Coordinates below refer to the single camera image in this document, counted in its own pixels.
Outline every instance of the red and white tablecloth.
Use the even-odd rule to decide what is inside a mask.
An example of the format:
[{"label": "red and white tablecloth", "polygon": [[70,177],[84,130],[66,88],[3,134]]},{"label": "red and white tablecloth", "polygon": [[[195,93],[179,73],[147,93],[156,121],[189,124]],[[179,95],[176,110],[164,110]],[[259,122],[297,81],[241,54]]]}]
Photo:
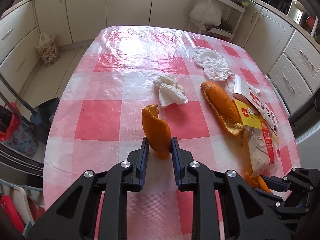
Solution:
[{"label": "red and white tablecloth", "polygon": [[[192,59],[196,46],[223,54],[234,74],[261,89],[261,99],[276,114],[281,163],[272,175],[282,177],[293,166],[300,167],[282,106],[242,48],[179,30],[111,27],[100,32],[82,57],[55,114],[44,160],[46,208],[84,171],[109,170],[139,149],[144,136],[141,109],[154,103],[171,135],[195,160],[212,170],[244,173],[250,166],[248,150],[225,133],[201,94],[200,84],[207,77]],[[171,74],[184,87],[189,99],[186,105],[160,107],[153,84],[159,72]],[[161,161],[149,155],[143,191],[128,193],[128,240],[191,239],[192,195],[177,190],[171,157]]]}]

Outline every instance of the tiled floor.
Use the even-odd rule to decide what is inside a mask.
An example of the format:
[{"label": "tiled floor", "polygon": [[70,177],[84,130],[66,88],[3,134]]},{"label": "tiled floor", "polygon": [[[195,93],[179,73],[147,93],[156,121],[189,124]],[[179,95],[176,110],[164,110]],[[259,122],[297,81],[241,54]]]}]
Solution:
[{"label": "tiled floor", "polygon": [[[63,51],[60,53],[60,59],[57,63],[50,67],[41,64],[34,73],[22,98],[32,107],[36,107],[52,98],[58,97],[61,99],[71,75],[87,49],[88,46]],[[20,112],[27,119],[30,119],[30,111],[22,104],[17,105]],[[37,152],[31,158],[43,163],[44,153],[45,145],[40,143]]]}]

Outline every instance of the drawer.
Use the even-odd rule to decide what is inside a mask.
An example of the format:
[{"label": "drawer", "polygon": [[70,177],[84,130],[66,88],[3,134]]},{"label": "drawer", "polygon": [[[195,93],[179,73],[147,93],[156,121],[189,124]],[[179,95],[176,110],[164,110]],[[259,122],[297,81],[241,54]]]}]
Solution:
[{"label": "drawer", "polygon": [[281,55],[270,70],[269,77],[280,92],[291,114],[312,95],[307,83],[285,54]]},{"label": "drawer", "polygon": [[320,86],[320,54],[297,30],[284,53],[295,64],[313,92]]},{"label": "drawer", "polygon": [[[33,29],[17,46],[9,53],[0,65],[0,72],[13,89],[19,93],[27,77],[40,59],[36,50],[39,43],[37,29]],[[10,101],[15,102],[15,97],[0,82],[0,91]]]},{"label": "drawer", "polygon": [[19,6],[3,17],[0,20],[0,62],[35,27],[32,1]]}]

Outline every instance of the plastic table cover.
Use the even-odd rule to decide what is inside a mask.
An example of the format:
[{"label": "plastic table cover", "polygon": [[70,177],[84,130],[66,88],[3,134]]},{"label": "plastic table cover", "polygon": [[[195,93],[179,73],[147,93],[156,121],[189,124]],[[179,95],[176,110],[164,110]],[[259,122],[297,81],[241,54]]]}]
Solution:
[{"label": "plastic table cover", "polygon": [[[55,114],[44,160],[46,208],[84,171],[109,170],[139,149],[144,137],[141,109],[154,103],[172,136],[195,160],[212,170],[234,169],[244,174],[250,166],[248,149],[225,133],[205,102],[200,84],[208,79],[192,59],[196,46],[223,54],[234,74],[261,89],[261,99],[276,114],[280,164],[271,175],[282,177],[293,166],[300,167],[281,103],[242,48],[179,30],[110,27],[100,32],[82,57]],[[160,107],[153,84],[159,72],[169,73],[185,88],[186,105]],[[128,239],[191,239],[192,208],[193,193],[177,190],[171,157],[161,161],[150,153],[143,191],[128,192]]]}]

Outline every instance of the crumpled tissue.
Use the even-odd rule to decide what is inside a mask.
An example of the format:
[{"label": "crumpled tissue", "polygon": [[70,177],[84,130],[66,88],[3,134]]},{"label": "crumpled tissue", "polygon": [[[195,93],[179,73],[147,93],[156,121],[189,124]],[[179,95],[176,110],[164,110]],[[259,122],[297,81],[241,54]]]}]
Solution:
[{"label": "crumpled tissue", "polygon": [[233,75],[225,57],[214,49],[197,47],[193,53],[195,62],[204,69],[209,79],[224,81]]},{"label": "crumpled tissue", "polygon": [[162,108],[174,103],[177,105],[188,103],[188,98],[184,95],[184,88],[172,76],[159,73],[153,83],[159,88],[159,100]]}]

